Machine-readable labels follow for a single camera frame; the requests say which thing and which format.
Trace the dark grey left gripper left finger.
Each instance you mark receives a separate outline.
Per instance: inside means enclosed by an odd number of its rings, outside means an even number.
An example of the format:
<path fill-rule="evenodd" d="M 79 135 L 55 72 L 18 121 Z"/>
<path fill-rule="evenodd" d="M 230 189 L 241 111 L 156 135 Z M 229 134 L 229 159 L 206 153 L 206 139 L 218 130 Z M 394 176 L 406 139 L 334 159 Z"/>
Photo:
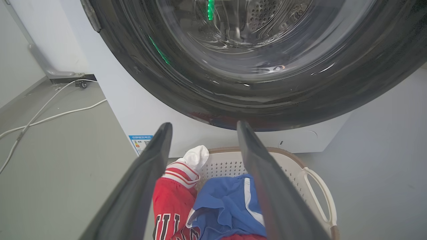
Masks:
<path fill-rule="evenodd" d="M 81 234 L 81 240 L 142 240 L 156 181 L 169 159 L 173 128 L 163 123 Z"/>

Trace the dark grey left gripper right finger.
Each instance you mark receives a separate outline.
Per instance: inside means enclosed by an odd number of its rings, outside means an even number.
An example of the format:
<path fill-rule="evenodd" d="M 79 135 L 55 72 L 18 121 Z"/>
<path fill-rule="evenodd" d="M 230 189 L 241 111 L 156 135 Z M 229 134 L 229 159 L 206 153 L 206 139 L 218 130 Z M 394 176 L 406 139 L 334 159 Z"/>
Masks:
<path fill-rule="evenodd" d="M 252 175 L 269 240 L 329 240 L 290 179 L 246 121 L 237 123 L 244 166 Z"/>

